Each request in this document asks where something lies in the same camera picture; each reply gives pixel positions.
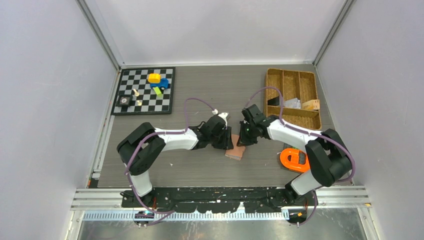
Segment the pink leather card holder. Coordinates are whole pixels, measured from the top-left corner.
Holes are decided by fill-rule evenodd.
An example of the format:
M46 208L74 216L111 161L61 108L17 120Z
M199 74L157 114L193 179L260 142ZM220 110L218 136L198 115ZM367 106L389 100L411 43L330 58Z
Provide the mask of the pink leather card holder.
M245 146L238 146L239 136L236 134L231 135L231 141L233 144L233 149L228 149L225 151L225 156L240 161L243 157L243 154L246 150Z

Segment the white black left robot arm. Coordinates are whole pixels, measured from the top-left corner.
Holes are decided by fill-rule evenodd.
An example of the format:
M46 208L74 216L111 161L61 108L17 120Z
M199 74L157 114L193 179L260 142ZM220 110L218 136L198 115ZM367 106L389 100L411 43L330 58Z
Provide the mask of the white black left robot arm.
M134 200L141 207L153 202L153 186L149 169L160 153L171 150L198 150L211 145L219 150L232 150L232 128L228 126L227 112L213 112L214 115L197 126L186 130L165 130L155 128L149 122L142 123L122 140L116 150L125 165L134 191Z

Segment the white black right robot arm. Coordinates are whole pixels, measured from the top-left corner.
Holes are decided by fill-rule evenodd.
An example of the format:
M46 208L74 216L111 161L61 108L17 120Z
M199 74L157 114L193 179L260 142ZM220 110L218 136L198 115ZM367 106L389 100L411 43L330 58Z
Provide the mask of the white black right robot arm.
M287 183L282 191L283 199L291 205L299 205L306 194L319 187L330 187L343 181L343 176L355 171L352 155L334 129L309 130L288 122L276 115L266 116L253 104L241 111L238 146L257 144L258 138L279 141L304 152L309 170Z

